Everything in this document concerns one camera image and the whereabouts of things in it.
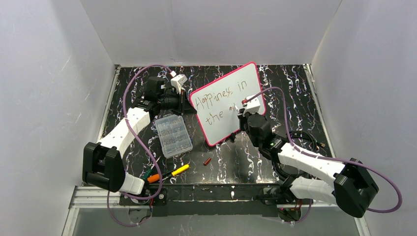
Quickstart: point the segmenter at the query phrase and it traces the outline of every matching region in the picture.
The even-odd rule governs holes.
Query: red whiteboard frame
[[[189,96],[189,97],[191,98],[191,96],[193,95],[193,93],[195,93],[195,92],[197,92],[197,91],[200,91],[200,90],[204,89],[205,87],[207,87],[207,86],[209,86],[209,85],[212,85],[212,84],[214,84],[214,83],[218,82],[218,81],[219,81],[219,80],[221,80],[221,79],[224,79],[226,76],[228,76],[228,75],[230,75],[230,74],[232,74],[232,73],[235,73],[236,71],[238,71],[238,70],[240,70],[240,69],[242,69],[242,68],[244,68],[245,66],[248,66],[248,65],[250,65],[250,64],[254,64],[254,65],[255,65],[256,75],[258,76],[259,89],[260,89],[260,91],[262,91],[263,89],[262,89],[262,86],[261,86],[261,79],[259,78],[258,67],[257,67],[257,65],[256,65],[256,63],[255,63],[255,62],[251,61],[251,62],[249,62],[249,63],[247,63],[247,64],[245,64],[245,65],[243,65],[243,66],[241,66],[241,67],[237,68],[236,70],[231,71],[231,72],[227,73],[226,75],[223,75],[222,77],[218,78],[217,80],[214,80],[214,81],[212,81],[212,82],[210,82],[210,83],[208,83],[208,84],[204,85],[203,87],[201,87],[201,88],[199,88],[199,89],[197,89],[197,90],[195,90],[195,91],[192,91],[192,92],[190,93],[190,96]],[[263,113],[263,114],[261,114],[261,115],[265,115],[265,113],[267,112],[267,106],[266,106],[266,103],[265,103],[264,94],[262,93],[261,95],[262,95],[262,100],[264,101],[264,108],[265,108],[264,113]],[[194,103],[193,103],[192,99],[190,99],[190,103],[191,103],[191,105],[194,107]],[[228,135],[228,136],[226,136],[224,139],[220,140],[219,142],[217,142],[217,143],[215,143],[215,144],[210,144],[210,143],[208,142],[208,140],[207,140],[206,133],[204,132],[203,126],[201,125],[201,121],[200,121],[200,118],[198,117],[198,115],[197,115],[197,120],[198,120],[198,123],[200,124],[201,130],[203,131],[204,138],[206,139],[206,143],[207,143],[210,147],[216,146],[218,143],[220,143],[220,142],[224,141],[226,138],[229,138],[229,137],[230,137],[230,135],[231,135],[231,134],[229,134],[229,135]]]

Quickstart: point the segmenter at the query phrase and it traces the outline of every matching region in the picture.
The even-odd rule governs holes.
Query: marker
[[[177,169],[175,171],[172,171],[172,172],[168,172],[168,173],[163,174],[162,175],[162,178],[163,179],[167,179],[169,177],[177,176],[177,175],[181,174],[182,172],[188,170],[188,168],[190,168],[190,165],[188,165],[188,164],[183,165],[183,166],[181,166],[179,169]],[[158,174],[152,175],[151,177],[148,178],[148,182],[149,183],[154,183],[154,182],[157,182],[158,180],[159,180],[159,175]]]

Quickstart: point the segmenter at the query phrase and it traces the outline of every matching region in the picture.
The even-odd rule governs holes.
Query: yellow marker
[[[183,166],[181,166],[179,169],[177,169],[177,170],[175,170],[175,171],[172,171],[172,176],[176,176],[176,175],[179,175],[179,174],[181,174],[182,172],[184,172],[184,171],[186,171],[186,170],[188,170],[188,168],[190,168],[190,165],[188,165],[188,164],[186,164],[186,165],[183,165]]]

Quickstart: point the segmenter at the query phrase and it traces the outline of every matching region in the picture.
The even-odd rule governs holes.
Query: floor
[[[118,220],[130,222],[127,209],[112,211]],[[124,227],[116,224],[107,209],[84,208],[80,209],[74,235],[359,236],[360,234],[354,218],[338,207],[313,207],[308,218],[294,226],[281,223],[278,218],[260,215],[180,215],[153,217],[140,227]]]
[[[238,68],[238,66],[184,66],[171,67],[177,73],[185,74],[189,80],[184,87],[187,91],[196,90],[209,82]],[[111,101],[109,113],[105,123],[103,136],[109,133],[123,118],[122,96],[123,92],[138,70],[137,67],[124,67],[120,69]],[[330,156],[327,139],[320,122],[319,114],[314,102],[311,88],[307,82],[307,76],[302,65],[258,65],[258,71],[262,87],[281,87],[286,96],[287,111],[291,130],[303,130],[312,134],[319,142],[326,144],[320,150],[320,154]],[[149,69],[142,77],[137,78],[133,90],[126,99],[127,105],[131,106],[136,90],[141,91],[149,76],[165,76],[166,71],[159,67]],[[277,134],[285,135],[284,116],[281,96],[272,91],[265,95],[268,104],[266,117],[275,124],[274,130]],[[169,112],[162,112],[157,118],[163,117]],[[162,155],[160,141],[154,124],[148,126],[139,137],[145,140],[155,156],[161,159],[158,162],[162,172],[173,170],[184,164],[189,164],[190,169],[183,174],[167,179],[166,187],[179,188],[182,185],[208,184],[219,186],[227,184],[269,184],[277,183],[278,177],[272,170],[271,163],[261,157],[252,146],[249,138],[244,133],[237,135],[237,140],[232,143],[226,140],[216,147],[209,147],[204,140],[202,130],[195,115],[184,117],[188,133],[193,142],[193,150],[178,157],[166,159]],[[212,158],[209,165],[204,166],[203,162]],[[136,177],[141,177],[151,166],[150,159],[146,158],[144,150],[134,141],[130,150],[125,153],[123,161],[126,170]],[[177,200],[189,198],[188,195],[180,194]],[[134,204],[130,199],[122,198],[121,205]]]

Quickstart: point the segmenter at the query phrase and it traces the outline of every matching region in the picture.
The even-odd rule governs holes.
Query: black cable
[[[144,216],[142,219],[141,219],[141,221],[139,221],[139,223],[141,223],[144,219],[148,219],[150,217],[150,215],[146,215],[146,216]]]

